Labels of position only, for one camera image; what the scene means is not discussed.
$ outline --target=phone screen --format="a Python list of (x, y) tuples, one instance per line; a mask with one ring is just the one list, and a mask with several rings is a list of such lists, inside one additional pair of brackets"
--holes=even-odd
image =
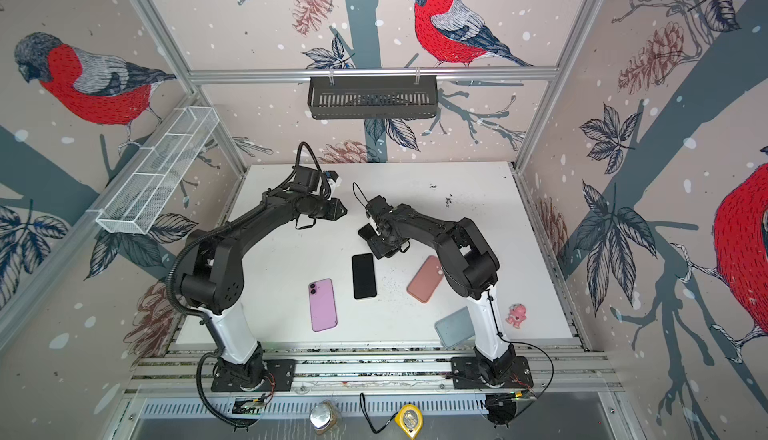
[(373, 254), (352, 255), (352, 287), (357, 300), (376, 296), (376, 274), (373, 271)]

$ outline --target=white wire basket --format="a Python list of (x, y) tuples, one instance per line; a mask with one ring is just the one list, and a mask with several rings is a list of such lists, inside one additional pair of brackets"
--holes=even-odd
[(108, 232), (147, 234), (219, 123), (210, 107), (186, 107), (96, 218)]

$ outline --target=white tabletop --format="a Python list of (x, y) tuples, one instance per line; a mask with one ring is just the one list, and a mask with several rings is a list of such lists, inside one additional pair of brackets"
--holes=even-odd
[[(283, 225), (256, 244), (243, 258), (245, 288), (240, 301), (257, 339), (270, 346), (334, 348), (344, 346), (438, 346), (435, 322), (466, 305), (446, 280), (432, 298), (420, 303), (406, 288), (434, 250), (413, 242), (406, 253), (374, 261), (379, 294), (356, 301), (352, 296), (352, 255), (369, 253), (357, 235), (366, 222), (363, 207), (352, 195), (356, 181), (369, 199), (384, 196), (390, 205), (408, 204), (441, 220), (474, 220), (501, 264), (499, 310), (522, 303), (527, 320), (515, 329), (499, 319), (508, 339), (570, 339), (571, 330), (538, 249), (522, 199), (504, 162), (340, 164), (341, 183), (334, 197), (349, 213), (338, 221), (318, 221), (296, 231)], [(261, 201), (261, 194), (290, 173), (287, 165), (253, 165), (230, 218)], [(330, 278), (339, 323), (322, 332), (310, 325), (307, 285)], [(186, 320), (178, 345), (212, 344), (197, 319)]]

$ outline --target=pink figurine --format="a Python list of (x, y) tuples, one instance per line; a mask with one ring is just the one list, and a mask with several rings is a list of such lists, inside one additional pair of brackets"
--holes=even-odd
[(523, 320), (525, 320), (525, 305), (522, 303), (515, 303), (512, 307), (509, 307), (507, 323), (510, 323), (514, 328), (519, 329)]

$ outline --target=tape measure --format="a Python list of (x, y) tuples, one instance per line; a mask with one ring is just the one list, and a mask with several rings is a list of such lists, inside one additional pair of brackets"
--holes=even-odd
[(410, 438), (416, 438), (418, 432), (424, 425), (424, 417), (417, 406), (409, 403), (400, 408), (400, 411), (395, 417), (395, 423), (402, 428)]

